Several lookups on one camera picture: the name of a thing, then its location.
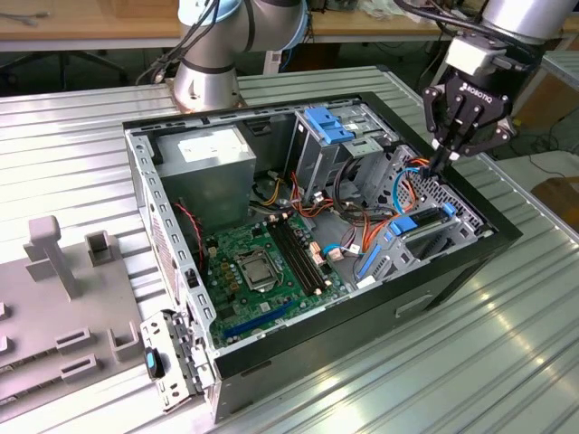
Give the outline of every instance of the metal work surface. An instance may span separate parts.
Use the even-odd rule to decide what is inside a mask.
[[[374,91],[425,135],[418,99],[375,68],[248,77],[240,85],[249,104]],[[50,212],[61,221],[63,245],[99,229],[117,235],[141,315],[168,307],[133,197],[120,121],[174,112],[163,86],[1,101],[0,125],[7,126],[0,129],[2,261],[24,255],[22,240],[2,230],[6,222]],[[457,168],[524,232],[515,247],[445,305],[215,432],[576,432],[576,242],[488,160],[465,160]],[[188,433],[213,427],[202,400],[169,416],[160,409],[139,366],[2,428]]]
[[[547,52],[542,66],[559,80],[579,90],[579,52]]]

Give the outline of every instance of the blue latch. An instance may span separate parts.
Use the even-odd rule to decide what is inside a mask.
[[[378,253],[380,253],[381,249],[382,248],[380,247],[380,244],[375,245],[374,250],[372,250],[372,253],[370,253],[370,258],[368,258],[368,260],[365,262],[362,269],[360,269],[360,272],[357,275],[358,278],[362,278],[362,276],[365,275],[365,273],[368,271],[368,269],[372,265],[372,262],[374,262],[374,259],[376,259],[376,256],[378,256]]]
[[[306,118],[329,145],[352,140],[355,136],[342,127],[337,117],[325,107],[306,108]]]
[[[456,214],[456,208],[454,207],[454,205],[453,205],[452,203],[446,202],[446,203],[442,206],[442,210],[443,210],[444,212],[446,212],[449,217],[452,217],[454,214]]]
[[[155,357],[153,353],[147,354],[147,368],[152,369],[155,367]]]
[[[409,216],[400,217],[390,223],[390,229],[395,235],[402,235],[405,232],[416,229],[418,225]]]

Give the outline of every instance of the green motherboard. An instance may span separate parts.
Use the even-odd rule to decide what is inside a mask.
[[[263,222],[205,240],[210,255],[205,286],[217,311],[211,325],[217,347],[262,333],[347,293],[328,264],[314,263],[308,249],[313,240],[301,217],[293,215],[278,226],[282,236],[280,227]],[[302,284],[311,281],[321,284],[315,290]]]

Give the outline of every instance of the blue cable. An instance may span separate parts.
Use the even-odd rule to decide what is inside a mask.
[[[396,179],[394,179],[394,184],[392,186],[392,202],[394,203],[394,208],[396,211],[398,211],[398,213],[401,215],[404,214],[404,209],[402,206],[400,206],[400,202],[398,201],[398,184],[402,179],[402,175],[404,175],[406,172],[414,172],[417,174],[419,170],[415,167],[406,167],[398,174],[398,176],[396,176]]]
[[[291,54],[293,54],[293,48],[289,49],[289,53],[288,53],[288,58],[286,59],[286,61],[283,63],[283,65],[280,68],[280,72],[283,72],[283,70],[286,69],[286,67],[288,66],[288,64],[290,63],[291,60]]]
[[[330,244],[322,250],[322,255],[326,256],[331,250],[339,249],[340,247],[342,246],[340,246],[339,244]]]

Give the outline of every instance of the ram slot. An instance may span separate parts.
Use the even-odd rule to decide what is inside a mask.
[[[313,296],[316,289],[322,290],[325,285],[322,277],[312,264],[306,252],[299,245],[293,230],[286,222],[275,222],[268,225],[273,241],[280,249],[283,258],[288,262],[291,271],[307,296]]]

